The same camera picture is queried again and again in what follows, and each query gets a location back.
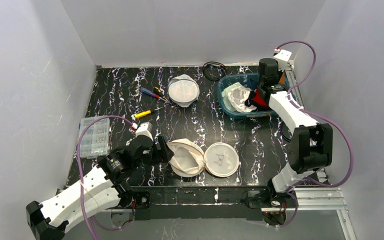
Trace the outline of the red garment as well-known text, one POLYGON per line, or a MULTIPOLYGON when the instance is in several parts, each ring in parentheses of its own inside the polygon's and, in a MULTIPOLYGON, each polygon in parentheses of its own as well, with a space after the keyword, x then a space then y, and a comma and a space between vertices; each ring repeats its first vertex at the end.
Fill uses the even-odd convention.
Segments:
POLYGON ((244 102, 246 107, 252 108, 253 112, 269 111, 270 108, 257 90, 251 90, 244 102))

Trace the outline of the white bra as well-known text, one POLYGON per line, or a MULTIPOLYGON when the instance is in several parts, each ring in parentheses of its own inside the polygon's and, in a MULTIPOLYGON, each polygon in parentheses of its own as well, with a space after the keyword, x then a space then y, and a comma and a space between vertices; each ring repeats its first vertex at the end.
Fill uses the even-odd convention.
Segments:
POLYGON ((221 97, 225 107, 231 112, 250 113, 252 108, 245 106, 245 100, 248 98, 251 89, 236 82, 221 92, 221 97))

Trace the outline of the white mesh bag tan trim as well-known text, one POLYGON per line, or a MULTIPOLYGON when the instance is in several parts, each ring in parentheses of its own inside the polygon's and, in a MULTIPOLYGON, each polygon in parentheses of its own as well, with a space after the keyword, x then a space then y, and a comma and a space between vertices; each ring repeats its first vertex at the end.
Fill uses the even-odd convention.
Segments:
POLYGON ((195 177, 204 170, 215 177, 227 178, 240 165, 237 151, 227 143, 213 143, 205 151, 186 138, 173 140, 167 145, 174 153, 169 164, 173 172, 183 178, 195 177))

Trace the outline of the white mesh bag blue trim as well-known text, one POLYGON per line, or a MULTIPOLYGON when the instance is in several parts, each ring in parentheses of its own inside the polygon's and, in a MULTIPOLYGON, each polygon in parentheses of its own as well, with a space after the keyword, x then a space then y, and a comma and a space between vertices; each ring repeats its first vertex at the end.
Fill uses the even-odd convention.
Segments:
POLYGON ((168 82, 167 94, 172 102, 182 108, 188 108, 198 100, 200 89, 197 82, 187 74, 172 78, 168 82))

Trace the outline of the orange bra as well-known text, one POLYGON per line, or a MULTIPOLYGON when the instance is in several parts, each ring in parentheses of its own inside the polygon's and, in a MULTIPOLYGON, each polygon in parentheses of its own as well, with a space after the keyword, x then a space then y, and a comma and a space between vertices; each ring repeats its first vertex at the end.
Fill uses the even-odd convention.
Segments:
POLYGON ((285 72, 282 72, 281 75, 280 75, 278 84, 284 86, 285 82, 286 82, 285 78, 286 78, 285 77, 285 72))

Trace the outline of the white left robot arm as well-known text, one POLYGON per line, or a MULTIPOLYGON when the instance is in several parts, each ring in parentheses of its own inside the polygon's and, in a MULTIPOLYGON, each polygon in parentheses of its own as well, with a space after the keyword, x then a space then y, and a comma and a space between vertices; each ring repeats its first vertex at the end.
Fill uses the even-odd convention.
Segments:
POLYGON ((167 163, 173 156, 163 136, 154 142, 146 135, 139 135, 129 145, 113 150, 67 189, 26 206, 27 224, 34 238, 61 240, 78 223, 117 206, 132 210, 147 208, 149 201, 142 202, 142 198, 149 194, 135 193, 127 179, 141 165, 167 163))

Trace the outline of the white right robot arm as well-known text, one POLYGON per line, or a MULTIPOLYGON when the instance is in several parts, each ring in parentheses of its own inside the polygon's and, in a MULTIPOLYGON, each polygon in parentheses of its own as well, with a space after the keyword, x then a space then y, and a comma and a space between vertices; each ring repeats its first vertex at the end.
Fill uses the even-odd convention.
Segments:
POLYGON ((332 127, 304 113, 286 87, 280 84, 280 75, 275 58, 259 60, 256 95, 277 113, 292 134, 287 164, 268 181, 264 190, 251 197, 251 200, 267 205, 272 201, 283 204, 300 182, 332 162, 332 127))

